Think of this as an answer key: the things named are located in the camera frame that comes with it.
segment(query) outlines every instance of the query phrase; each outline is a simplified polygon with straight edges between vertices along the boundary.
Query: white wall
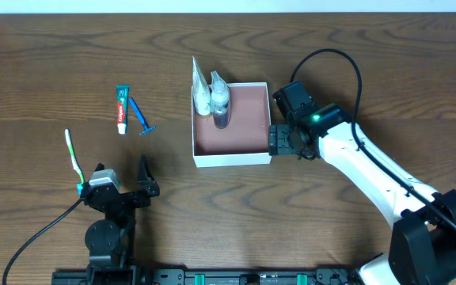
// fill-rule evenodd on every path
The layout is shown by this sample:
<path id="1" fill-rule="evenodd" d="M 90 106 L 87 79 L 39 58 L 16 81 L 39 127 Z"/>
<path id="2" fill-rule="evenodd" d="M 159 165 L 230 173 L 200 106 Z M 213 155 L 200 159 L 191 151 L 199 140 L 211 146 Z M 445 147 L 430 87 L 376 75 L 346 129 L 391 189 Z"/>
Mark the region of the white wall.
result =
<path id="1" fill-rule="evenodd" d="M 0 13 L 277 12 L 456 12 L 456 0 L 0 0 Z"/>

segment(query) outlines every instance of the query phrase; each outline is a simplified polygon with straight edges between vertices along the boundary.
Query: open box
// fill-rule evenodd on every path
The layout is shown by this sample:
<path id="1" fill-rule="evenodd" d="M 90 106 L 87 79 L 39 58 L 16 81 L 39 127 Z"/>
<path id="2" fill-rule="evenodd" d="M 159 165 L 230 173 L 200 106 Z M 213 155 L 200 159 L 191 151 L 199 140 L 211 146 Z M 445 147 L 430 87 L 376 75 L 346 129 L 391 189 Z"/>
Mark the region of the open box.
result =
<path id="1" fill-rule="evenodd" d="M 230 83 L 231 119 L 222 130 L 200 116 L 191 98 L 192 147 L 196 167 L 269 164 L 270 106 L 267 83 Z"/>

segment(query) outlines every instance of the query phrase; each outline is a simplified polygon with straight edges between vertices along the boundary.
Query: wood grain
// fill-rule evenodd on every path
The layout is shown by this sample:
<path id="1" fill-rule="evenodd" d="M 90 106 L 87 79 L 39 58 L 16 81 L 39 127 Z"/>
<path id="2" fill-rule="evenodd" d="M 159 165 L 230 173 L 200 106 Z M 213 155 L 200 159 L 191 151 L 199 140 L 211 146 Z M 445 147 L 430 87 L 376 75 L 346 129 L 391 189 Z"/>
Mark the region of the wood grain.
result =
<path id="1" fill-rule="evenodd" d="M 192 55 L 228 82 L 286 85 L 318 48 L 339 48 L 362 71 L 360 124 L 390 157 L 441 192 L 456 188 L 456 14 L 0 15 L 0 282 L 15 251 L 78 198 L 63 130 L 90 176 L 98 162 L 135 187 L 139 155 L 161 186 L 139 212 L 137 256 L 190 268 L 360 265 L 387 252 L 390 228 L 323 161 L 197 169 L 192 160 Z M 349 63 L 321 55 L 298 79 L 321 103 L 352 110 Z M 157 130 L 130 114 L 116 133 L 115 86 Z M 274 121 L 282 120 L 275 105 Z M 47 284 L 84 268 L 79 207 L 24 251 L 12 284 Z"/>

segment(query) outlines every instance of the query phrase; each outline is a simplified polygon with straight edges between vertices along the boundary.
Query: toothpaste tube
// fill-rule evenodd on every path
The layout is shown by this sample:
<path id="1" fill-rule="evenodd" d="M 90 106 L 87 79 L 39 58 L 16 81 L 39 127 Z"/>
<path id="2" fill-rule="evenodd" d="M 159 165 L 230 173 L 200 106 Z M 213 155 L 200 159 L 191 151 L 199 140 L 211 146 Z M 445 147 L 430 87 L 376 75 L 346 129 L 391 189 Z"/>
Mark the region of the toothpaste tube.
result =
<path id="1" fill-rule="evenodd" d="M 129 85 L 117 86 L 117 130 L 121 135 L 126 134 L 127 126 L 127 97 L 130 93 Z"/>

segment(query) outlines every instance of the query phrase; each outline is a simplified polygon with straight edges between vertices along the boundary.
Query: bottle cap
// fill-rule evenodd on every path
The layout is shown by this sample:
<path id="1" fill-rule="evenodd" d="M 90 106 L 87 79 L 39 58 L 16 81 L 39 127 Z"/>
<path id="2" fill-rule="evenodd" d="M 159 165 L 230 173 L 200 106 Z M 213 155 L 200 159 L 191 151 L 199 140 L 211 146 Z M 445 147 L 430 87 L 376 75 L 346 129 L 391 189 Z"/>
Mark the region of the bottle cap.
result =
<path id="1" fill-rule="evenodd" d="M 125 123 L 118 123 L 117 129 L 119 130 L 120 135 L 126 134 L 126 124 Z"/>

